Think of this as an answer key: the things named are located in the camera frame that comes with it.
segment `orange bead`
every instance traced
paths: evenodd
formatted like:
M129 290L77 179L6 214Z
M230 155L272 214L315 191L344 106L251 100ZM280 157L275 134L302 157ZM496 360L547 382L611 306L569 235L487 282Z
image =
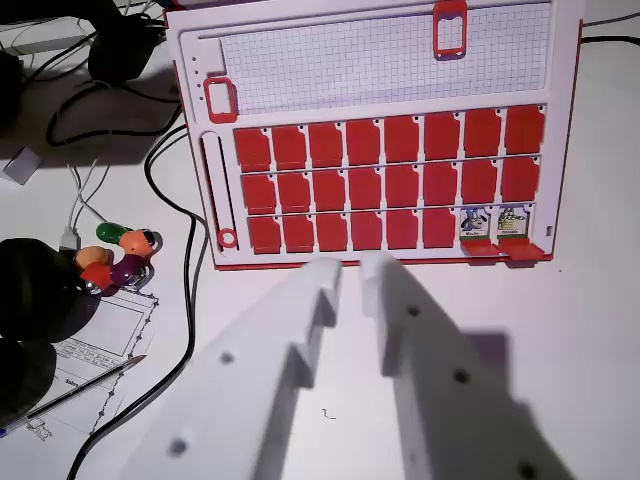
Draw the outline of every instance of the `orange bead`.
M124 233L120 238L120 246L124 248L125 253L140 257L146 257L153 253L153 248L149 245L149 240L143 230Z
M76 265L84 270L91 263L106 265L109 263L109 252L102 247L85 247L76 254Z
M111 268L108 265L94 262L87 265L80 278L92 282L100 289L106 290L111 286Z

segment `purple bead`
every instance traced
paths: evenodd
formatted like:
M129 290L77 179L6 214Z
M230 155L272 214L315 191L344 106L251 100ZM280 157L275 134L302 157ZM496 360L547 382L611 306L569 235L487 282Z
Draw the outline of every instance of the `purple bead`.
M118 287L132 285L145 276L145 259L138 255L125 255L111 267L111 281Z

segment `green bead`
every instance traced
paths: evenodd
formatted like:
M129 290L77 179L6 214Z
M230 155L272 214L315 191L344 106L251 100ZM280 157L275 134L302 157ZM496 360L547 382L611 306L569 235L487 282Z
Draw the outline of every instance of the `green bead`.
M118 245L120 237L129 231L131 231L130 228L123 227L117 223L101 223L96 228L96 235L103 242Z

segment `colorful toy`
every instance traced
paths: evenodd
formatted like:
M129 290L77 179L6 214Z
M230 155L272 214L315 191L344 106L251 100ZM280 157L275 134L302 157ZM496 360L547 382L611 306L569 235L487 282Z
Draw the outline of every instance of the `colorful toy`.
M103 242L120 245L125 256L115 265L109 265L110 255L102 247L86 247L76 254L76 265L83 270L80 278L89 293L99 294L111 286L133 287L147 278L148 258L157 244L153 232L101 223L96 235Z

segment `white table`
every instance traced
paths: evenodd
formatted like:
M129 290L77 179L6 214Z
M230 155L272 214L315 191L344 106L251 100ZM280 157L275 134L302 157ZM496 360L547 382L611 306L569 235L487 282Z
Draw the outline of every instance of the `white table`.
M594 0L586 20L629 13L637 8L634 3ZM585 31L600 33L640 35L640 19ZM150 70L167 64L163 45ZM513 396L526 404L582 480L631 480L640 471L639 78L640 49L623 44L583 47L552 262L519 270L505 265L409 267L460 328L506 335ZM67 95L52 97L52 89L47 86L46 95L41 93L49 107ZM34 112L37 101L28 102ZM75 131L85 128L75 125ZM160 299L154 313L156 336L148 359L132 371L137 384L130 401L178 361L186 344L182 261L188 219L166 207L147 186L139 163L144 152L134 148L139 142L117 145L104 161L124 165L111 169L93 206L115 222L157 230L164 238L163 250L154 257L156 276L145 288ZM82 157L82 148L74 156ZM85 157L86 164L92 157ZM35 237L57 245L75 192L64 163L51 160L46 167L22 188L0 185L0 237ZM153 174L170 198L202 213L186 140L156 162ZM83 214L78 228L85 245L99 244L95 225L92 216ZM287 274L218 272L207 251L198 290L198 348ZM316 387L299 399L285 480L403 478L392 385L378 370L374 323L361 313L357 268L344 269L342 288L338 326L325 331ZM79 478L115 478L145 427L162 421L156 414L163 400L100 442ZM322 409L337 420L324 418ZM31 458L29 452L24 455L24 460Z

